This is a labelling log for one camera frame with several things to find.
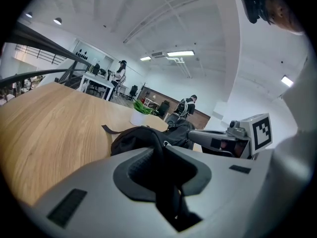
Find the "desk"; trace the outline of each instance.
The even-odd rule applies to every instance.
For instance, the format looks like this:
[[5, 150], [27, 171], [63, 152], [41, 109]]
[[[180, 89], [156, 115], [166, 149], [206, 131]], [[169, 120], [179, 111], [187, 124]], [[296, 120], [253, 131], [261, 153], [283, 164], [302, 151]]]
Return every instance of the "desk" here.
[[156, 104], [156, 105], [159, 107], [159, 104], [158, 104], [158, 103], [156, 103], [156, 102], [154, 102], [154, 101], [151, 101], [151, 100], [148, 99], [148, 98], [145, 98], [144, 106], [147, 106], [147, 107], [148, 107], [151, 102], [154, 103], [154, 104]]
[[[105, 86], [105, 87], [107, 87], [107, 88], [110, 88], [110, 90], [109, 90], [109, 92], [108, 92], [108, 95], [107, 95], [107, 98], [106, 98], [106, 101], [109, 100], [110, 95], [111, 95], [111, 92], [112, 92], [112, 90], [113, 90], [113, 88], [114, 88], [114, 85], [113, 85], [110, 81], [106, 80], [106, 79], [105, 79], [104, 77], [102, 77], [102, 76], [94, 75], [94, 74], [92, 74], [92, 73], [86, 71], [86, 72], [83, 74], [83, 77], [82, 77], [81, 82], [80, 82], [80, 86], [79, 86], [79, 88], [77, 89], [78, 91], [81, 91], [81, 88], [82, 88], [82, 86], [83, 86], [83, 84], [84, 84], [85, 79], [91, 80], [91, 81], [96, 82], [96, 83], [98, 83], [98, 84], [100, 84], [100, 85], [103, 85], [103, 86]], [[104, 92], [102, 99], [105, 98], [105, 95], [106, 95], [106, 91]]]
[[[0, 107], [0, 168], [14, 196], [33, 205], [81, 166], [110, 156], [113, 138], [133, 110], [58, 83], [35, 88]], [[167, 124], [147, 116], [145, 125]]]

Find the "ceiling light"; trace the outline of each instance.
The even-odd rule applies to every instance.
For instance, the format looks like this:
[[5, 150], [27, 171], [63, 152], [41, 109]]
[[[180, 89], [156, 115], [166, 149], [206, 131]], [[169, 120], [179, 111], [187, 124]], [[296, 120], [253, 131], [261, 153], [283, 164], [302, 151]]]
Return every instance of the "ceiling light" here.
[[294, 82], [293, 82], [292, 80], [290, 80], [287, 76], [283, 76], [282, 82], [283, 82], [285, 85], [288, 85], [289, 87], [291, 87], [292, 84], [294, 83]]
[[28, 13], [26, 13], [25, 15], [27, 15], [29, 18], [31, 18], [32, 17], [32, 12], [28, 12]]
[[61, 25], [61, 18], [56, 18], [56, 19], [54, 19], [54, 22], [55, 22], [57, 25]]
[[141, 61], [147, 61], [147, 60], [151, 60], [152, 58], [150, 57], [145, 57], [145, 58], [140, 58]]
[[177, 51], [177, 52], [170, 52], [167, 53], [169, 57], [178, 57], [178, 56], [194, 56], [194, 51]]

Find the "green plant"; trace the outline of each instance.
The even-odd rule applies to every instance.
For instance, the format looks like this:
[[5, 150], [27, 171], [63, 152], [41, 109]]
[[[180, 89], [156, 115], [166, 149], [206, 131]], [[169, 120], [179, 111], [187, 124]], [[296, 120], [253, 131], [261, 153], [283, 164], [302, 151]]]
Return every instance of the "green plant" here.
[[145, 107], [140, 100], [136, 100], [133, 103], [133, 106], [134, 106], [134, 109], [136, 111], [138, 111], [138, 112], [140, 112], [142, 114], [145, 114], [145, 115], [149, 115], [153, 111], [153, 109]]

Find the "ceiling pipe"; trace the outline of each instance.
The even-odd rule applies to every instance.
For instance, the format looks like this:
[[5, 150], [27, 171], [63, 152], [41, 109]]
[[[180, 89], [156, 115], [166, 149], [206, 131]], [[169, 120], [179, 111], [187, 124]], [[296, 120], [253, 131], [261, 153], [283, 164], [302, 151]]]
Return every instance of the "ceiling pipe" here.
[[178, 62], [177, 62], [176, 59], [178, 59], [178, 58], [167, 58], [167, 60], [173, 60], [173, 61], [175, 61], [177, 67], [178, 67], [178, 68], [182, 71], [182, 73], [188, 78], [189, 76], [187, 75], [185, 69], [184, 69], [182, 66], [180, 66], [180, 65], [178, 64]]
[[189, 69], [187, 68], [186, 63], [183, 63], [183, 66], [185, 67], [185, 69], [186, 69], [186, 71], [187, 71], [189, 77], [190, 77], [190, 78], [193, 78], [192, 75], [191, 75], [190, 72], [189, 72]]
[[188, 77], [188, 78], [193, 78], [192, 75], [190, 74], [189, 69], [187, 68], [187, 65], [186, 65], [186, 63], [184, 62], [184, 59], [183, 59], [183, 58], [181, 58], [181, 59], [179, 59], [179, 58], [173, 58], [173, 59], [175, 60], [176, 63], [180, 63], [181, 66], [183, 66], [184, 70], [186, 71], [186, 74], [187, 74], [187, 77]]

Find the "white ceiling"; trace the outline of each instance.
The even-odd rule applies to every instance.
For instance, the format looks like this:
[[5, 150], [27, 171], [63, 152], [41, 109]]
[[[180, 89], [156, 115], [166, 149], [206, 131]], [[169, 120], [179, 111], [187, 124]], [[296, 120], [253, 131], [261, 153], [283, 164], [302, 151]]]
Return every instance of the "white ceiling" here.
[[[301, 70], [307, 41], [262, 20], [249, 23], [240, 0], [236, 3], [242, 37], [238, 76], [274, 99], [286, 90], [280, 82], [282, 76], [295, 80]], [[226, 72], [224, 15], [215, 0], [34, 0], [26, 11], [34, 13], [32, 20], [50, 25], [54, 23], [48, 21], [48, 15], [60, 16], [61, 28], [85, 28], [87, 39], [94, 35], [89, 25], [106, 25], [102, 30], [124, 42], [136, 60], [153, 52], [194, 50], [194, 57], [184, 58], [189, 71], [202, 65], [204, 70]], [[95, 38], [107, 41], [104, 36]], [[175, 66], [166, 59], [144, 64], [163, 71]]]

